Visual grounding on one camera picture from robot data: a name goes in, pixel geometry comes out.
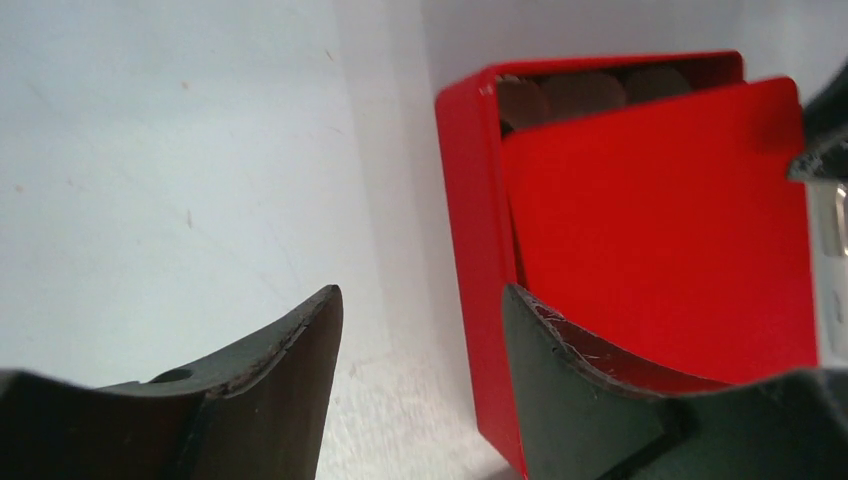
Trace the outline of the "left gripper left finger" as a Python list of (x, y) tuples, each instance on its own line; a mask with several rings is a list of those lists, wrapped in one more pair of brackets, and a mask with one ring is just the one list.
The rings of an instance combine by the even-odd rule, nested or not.
[(328, 285), (149, 382), (1, 373), (5, 479), (312, 479), (343, 327)]

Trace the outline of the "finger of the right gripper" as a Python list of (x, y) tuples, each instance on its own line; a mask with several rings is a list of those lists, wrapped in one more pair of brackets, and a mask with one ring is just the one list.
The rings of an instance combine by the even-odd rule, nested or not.
[(804, 150), (787, 179), (803, 183), (847, 182), (847, 61), (803, 108)]

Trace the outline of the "red chocolate box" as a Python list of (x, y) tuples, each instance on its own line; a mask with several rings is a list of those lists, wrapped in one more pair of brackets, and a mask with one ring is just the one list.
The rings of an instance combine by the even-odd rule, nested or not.
[(532, 58), (490, 64), (445, 87), (435, 114), (477, 426), (521, 475), (527, 473), (505, 347), (502, 294), (522, 283), (502, 174), (495, 91), (500, 76), (541, 76), (670, 63), (696, 89), (741, 83), (734, 50)]

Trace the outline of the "red box lid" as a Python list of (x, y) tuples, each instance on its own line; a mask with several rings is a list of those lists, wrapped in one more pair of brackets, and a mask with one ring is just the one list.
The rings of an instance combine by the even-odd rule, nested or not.
[(818, 365), (803, 146), (787, 77), (510, 135), (523, 285), (685, 374), (742, 384)]

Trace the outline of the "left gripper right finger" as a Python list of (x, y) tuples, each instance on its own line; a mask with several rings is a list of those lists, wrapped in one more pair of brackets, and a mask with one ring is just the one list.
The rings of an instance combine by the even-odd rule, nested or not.
[(676, 371), (503, 291), (505, 344), (530, 479), (843, 479), (847, 372), (741, 386)]

